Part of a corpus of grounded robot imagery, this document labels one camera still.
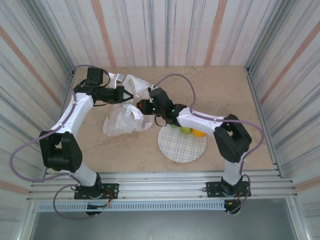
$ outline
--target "floor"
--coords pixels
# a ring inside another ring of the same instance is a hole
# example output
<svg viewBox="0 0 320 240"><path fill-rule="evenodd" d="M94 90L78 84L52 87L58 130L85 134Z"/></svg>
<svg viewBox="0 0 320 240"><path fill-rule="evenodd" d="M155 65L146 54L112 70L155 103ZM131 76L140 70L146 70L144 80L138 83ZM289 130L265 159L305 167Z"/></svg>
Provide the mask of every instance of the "floor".
<svg viewBox="0 0 320 240"><path fill-rule="evenodd" d="M179 66L179 67L115 67L105 68L111 73L134 75L155 84L164 76L179 73L194 85L194 109L214 115L232 113L241 120L260 125L255 104L242 66ZM87 76L87 69L76 73L75 85ZM183 78L171 77L161 85L174 103L190 105L193 99L190 86ZM216 141L207 136L207 147L200 158L189 163L177 163L166 158L157 143L160 128L153 126L141 132L120 136L107 136L102 132L106 116L112 105L94 107L85 117L77 135L83 161L95 172L170 172L218 171L224 169L224 159L219 154ZM245 126L252 137L251 148L260 140L256 129ZM248 157L246 170L273 169L268 147L264 143Z"/></svg>
<svg viewBox="0 0 320 240"><path fill-rule="evenodd" d="M73 217L85 213L69 213ZM224 211L103 212L70 221L37 214L32 240L296 240L285 199L249 199L239 215Z"/></svg>

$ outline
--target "orange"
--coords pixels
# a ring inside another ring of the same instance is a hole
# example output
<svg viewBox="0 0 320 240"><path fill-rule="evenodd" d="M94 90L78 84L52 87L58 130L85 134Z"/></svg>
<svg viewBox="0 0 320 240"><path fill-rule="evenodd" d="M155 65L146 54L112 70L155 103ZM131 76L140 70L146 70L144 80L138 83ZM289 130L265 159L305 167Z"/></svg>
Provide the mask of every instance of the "orange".
<svg viewBox="0 0 320 240"><path fill-rule="evenodd" d="M204 132L193 129L193 128L192 128L192 133L198 138L203 138L206 135Z"/></svg>

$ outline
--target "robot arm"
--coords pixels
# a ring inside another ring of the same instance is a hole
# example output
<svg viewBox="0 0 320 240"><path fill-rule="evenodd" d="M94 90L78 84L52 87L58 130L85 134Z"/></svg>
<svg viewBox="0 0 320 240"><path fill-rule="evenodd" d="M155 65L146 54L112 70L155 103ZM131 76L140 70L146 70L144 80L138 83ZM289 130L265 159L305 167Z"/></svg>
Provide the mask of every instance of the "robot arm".
<svg viewBox="0 0 320 240"><path fill-rule="evenodd" d="M252 139L241 123L215 120L238 120L238 118L232 114L223 117L194 110L191 112L186 105L174 104L160 87L152 90L150 88L149 95L151 100L143 99L137 103L138 109L144 115L156 115L162 117L167 124L197 129L215 138L219 152L225 159L221 188L226 196L234 196L243 178L241 174L243 156L248 151Z"/></svg>
<svg viewBox="0 0 320 240"><path fill-rule="evenodd" d="M108 75L114 82L114 88L101 86L103 69L89 67L86 79L74 88L76 102L72 97L64 114L51 128L51 131L62 125L75 103L75 108L68 121L54 134L40 140L44 165L55 171L67 172L75 176L80 180L84 194L92 198L100 196L102 192L101 179L96 172L82 162L82 152L76 141L78 130L96 101L118 104L134 97L123 86L116 86L119 74L109 73ZM48 131L42 131L40 136L47 133Z"/></svg>

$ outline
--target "green ball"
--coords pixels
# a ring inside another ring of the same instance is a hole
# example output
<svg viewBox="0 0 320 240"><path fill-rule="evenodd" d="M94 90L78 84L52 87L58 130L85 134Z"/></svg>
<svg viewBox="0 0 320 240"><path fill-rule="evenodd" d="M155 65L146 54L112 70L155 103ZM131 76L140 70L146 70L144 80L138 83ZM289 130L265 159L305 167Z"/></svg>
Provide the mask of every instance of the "green ball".
<svg viewBox="0 0 320 240"><path fill-rule="evenodd" d="M191 133L192 128L190 127L186 127L186 126L182 126L180 127L180 131L182 134L189 134Z"/></svg>

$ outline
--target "table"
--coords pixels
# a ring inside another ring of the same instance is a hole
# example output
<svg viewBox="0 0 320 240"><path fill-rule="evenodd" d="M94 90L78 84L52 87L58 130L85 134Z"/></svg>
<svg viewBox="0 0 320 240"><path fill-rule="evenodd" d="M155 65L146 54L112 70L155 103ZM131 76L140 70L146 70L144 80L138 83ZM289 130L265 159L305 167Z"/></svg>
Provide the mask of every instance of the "table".
<svg viewBox="0 0 320 240"><path fill-rule="evenodd" d="M185 75L196 92L193 109L214 116L234 114L241 120L260 126L259 117L242 66L172 66L172 67L113 67L111 73L133 75L155 84L172 73ZM87 76L87 68L77 70L74 85ZM181 77L170 77L160 85L174 103L190 105L193 100L188 83ZM157 143L160 127L155 124L146 131L120 136L107 136L102 128L113 105L94 107L85 117L76 140L83 161L95 172L178 172L221 171L224 159L216 141L207 136L207 147L197 160L177 163L166 158ZM245 126L252 137L251 148L260 140L260 132ZM247 158L245 170L273 169L267 144L264 143Z"/></svg>

